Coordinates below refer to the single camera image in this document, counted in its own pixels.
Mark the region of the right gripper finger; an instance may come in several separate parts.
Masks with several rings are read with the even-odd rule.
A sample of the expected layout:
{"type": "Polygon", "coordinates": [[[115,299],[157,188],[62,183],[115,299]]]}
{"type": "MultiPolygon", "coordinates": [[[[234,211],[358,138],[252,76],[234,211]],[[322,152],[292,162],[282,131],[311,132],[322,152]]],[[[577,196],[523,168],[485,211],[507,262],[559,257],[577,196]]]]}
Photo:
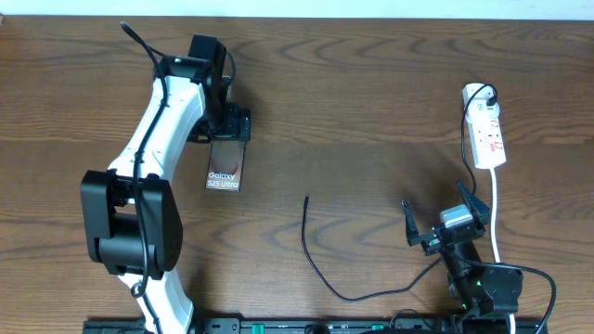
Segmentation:
{"type": "Polygon", "coordinates": [[[414,220],[412,212],[409,208],[409,202],[407,200],[402,201],[403,210],[405,213],[405,224],[406,224],[406,237],[407,243],[410,247],[420,243],[420,232],[417,224],[414,220]]]}
{"type": "Polygon", "coordinates": [[[458,190],[465,205],[468,207],[473,221],[478,225],[487,225],[490,222],[490,208],[477,198],[462,181],[457,182],[458,190]]]}

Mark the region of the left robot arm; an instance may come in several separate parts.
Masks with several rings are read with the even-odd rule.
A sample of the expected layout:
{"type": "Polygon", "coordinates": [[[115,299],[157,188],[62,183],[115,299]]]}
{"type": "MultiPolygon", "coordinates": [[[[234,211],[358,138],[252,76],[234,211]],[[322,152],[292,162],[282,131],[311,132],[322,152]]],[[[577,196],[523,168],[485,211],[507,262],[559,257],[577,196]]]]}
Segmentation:
{"type": "Polygon", "coordinates": [[[105,171],[81,183],[90,259],[117,276],[142,318],[87,320],[85,333],[202,333],[207,325],[186,295],[176,264],[183,224],[171,182],[188,142],[251,138],[251,112],[229,101],[231,56],[208,35],[193,36],[187,55],[164,54],[134,30],[125,31],[153,63],[152,97],[130,141],[105,171]]]}

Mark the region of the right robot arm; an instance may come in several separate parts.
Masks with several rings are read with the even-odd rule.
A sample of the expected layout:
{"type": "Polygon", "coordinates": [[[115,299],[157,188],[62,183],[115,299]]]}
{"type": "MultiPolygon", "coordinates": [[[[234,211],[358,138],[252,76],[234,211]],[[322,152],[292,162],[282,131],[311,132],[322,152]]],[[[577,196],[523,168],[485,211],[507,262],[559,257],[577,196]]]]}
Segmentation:
{"type": "Polygon", "coordinates": [[[450,320],[450,331],[490,331],[510,327],[509,317],[519,309],[523,274],[503,263],[481,260],[474,241],[484,236],[491,209],[463,183],[458,183],[463,203],[440,213],[431,232],[421,234],[409,202],[402,202],[409,246],[421,246],[427,256],[438,254],[444,262],[450,293],[463,313],[450,320]]]}

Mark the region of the white charger plug adapter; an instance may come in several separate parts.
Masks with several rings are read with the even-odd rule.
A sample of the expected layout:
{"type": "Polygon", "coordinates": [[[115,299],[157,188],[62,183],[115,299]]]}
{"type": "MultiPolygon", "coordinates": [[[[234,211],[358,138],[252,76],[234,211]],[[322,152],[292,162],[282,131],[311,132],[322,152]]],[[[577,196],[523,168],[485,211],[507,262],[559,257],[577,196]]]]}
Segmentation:
{"type": "Polygon", "coordinates": [[[495,96],[475,99],[473,101],[472,110],[478,117],[486,117],[489,119],[497,118],[500,113],[500,107],[495,96]]]}

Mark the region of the white power strip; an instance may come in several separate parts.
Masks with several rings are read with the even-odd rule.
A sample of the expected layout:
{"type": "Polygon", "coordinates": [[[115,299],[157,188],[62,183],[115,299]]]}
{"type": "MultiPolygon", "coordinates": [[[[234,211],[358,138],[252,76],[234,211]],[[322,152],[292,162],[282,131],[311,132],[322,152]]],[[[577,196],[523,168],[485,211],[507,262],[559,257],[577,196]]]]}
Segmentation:
{"type": "Polygon", "coordinates": [[[468,83],[462,90],[464,120],[468,126],[474,167],[494,170],[507,160],[499,116],[495,119],[478,117],[472,110],[473,101],[495,96],[496,88],[487,83],[468,83]]]}

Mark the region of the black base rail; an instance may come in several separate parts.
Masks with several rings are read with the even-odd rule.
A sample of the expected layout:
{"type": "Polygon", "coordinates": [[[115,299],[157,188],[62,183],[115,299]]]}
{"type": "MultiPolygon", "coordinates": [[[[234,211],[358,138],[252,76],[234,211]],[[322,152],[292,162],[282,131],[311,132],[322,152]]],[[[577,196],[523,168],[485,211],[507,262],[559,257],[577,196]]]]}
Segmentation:
{"type": "MultiPolygon", "coordinates": [[[[305,334],[305,333],[455,333],[453,318],[421,319],[405,315],[395,320],[240,320],[205,318],[190,325],[187,333],[204,334],[305,334]]],[[[467,319],[456,333],[509,333],[505,320],[467,319]]],[[[537,320],[516,320],[515,333],[549,333],[537,320]]],[[[157,333],[146,330],[144,320],[88,320],[82,333],[157,333]]]]}

